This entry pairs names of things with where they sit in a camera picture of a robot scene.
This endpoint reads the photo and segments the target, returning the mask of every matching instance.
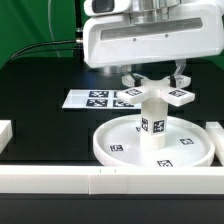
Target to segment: white block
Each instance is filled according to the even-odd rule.
[[[215,154],[224,166],[224,130],[218,122],[207,122],[206,131],[215,145]]]
[[[98,174],[89,177],[89,194],[126,194],[127,174],[115,168],[101,167]]]
[[[10,139],[12,138],[11,121],[0,121],[0,153],[4,150]]]
[[[0,166],[0,193],[89,194],[94,173],[94,167]]]

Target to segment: black tabletop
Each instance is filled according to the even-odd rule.
[[[150,79],[175,71],[174,62],[136,66]],[[195,122],[224,120],[224,71],[206,60],[190,60],[193,103],[169,107],[169,115]],[[0,155],[1,164],[99,165],[92,149],[102,123],[140,110],[63,110],[70,89],[124,89],[120,74],[90,70],[73,58],[19,59],[0,73],[0,120],[13,121],[14,138]]]
[[[161,79],[174,62],[137,66]],[[224,120],[224,72],[206,60],[190,60],[185,75],[196,100],[169,115],[202,127]],[[0,120],[13,121],[14,137],[0,164],[100,165],[93,133],[110,119],[139,110],[63,110],[70,89],[124,89],[119,74],[89,70],[73,58],[28,58],[0,73]],[[0,194],[0,223],[223,223],[222,195],[15,195]]]

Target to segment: white plastic piece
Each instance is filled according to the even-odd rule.
[[[128,14],[92,18],[84,27],[85,61],[97,68],[220,54],[224,48],[224,31],[222,13],[215,0],[182,3],[170,8],[167,22],[197,18],[202,25],[196,28],[193,21],[189,24],[193,28],[168,32],[159,27],[166,24],[163,22],[157,24],[159,32],[139,36],[137,31],[124,34],[125,28],[133,28]]]
[[[102,167],[100,172],[89,177],[89,194],[126,194],[127,173],[116,172],[116,168]]]
[[[179,107],[194,101],[195,94],[182,89],[170,87],[161,92],[161,98],[167,103]]]
[[[199,126],[169,117],[165,147],[160,150],[146,150],[140,145],[140,124],[141,116],[132,115],[108,121],[100,126],[93,138],[97,159],[105,166],[211,165],[215,147],[205,130]]]
[[[0,166],[0,193],[224,194],[223,167]]]
[[[140,144],[145,150],[159,150],[165,146],[168,103],[182,106],[195,98],[193,93],[171,88],[167,78],[143,79],[142,86],[119,91],[117,96],[129,104],[142,103]]]
[[[224,166],[224,130],[218,122],[207,122],[206,131],[215,145],[215,154]]]
[[[10,139],[12,138],[11,121],[0,121],[0,153],[4,150]]]
[[[88,194],[92,167],[0,166],[0,193]]]
[[[114,10],[112,12],[94,13],[92,9],[93,0],[86,0],[84,3],[85,13],[88,16],[102,16],[126,12],[130,9],[132,0],[114,0]]]

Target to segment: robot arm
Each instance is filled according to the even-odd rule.
[[[93,16],[84,27],[92,68],[217,55],[224,48],[223,0],[125,0],[120,8],[119,2],[85,2]]]

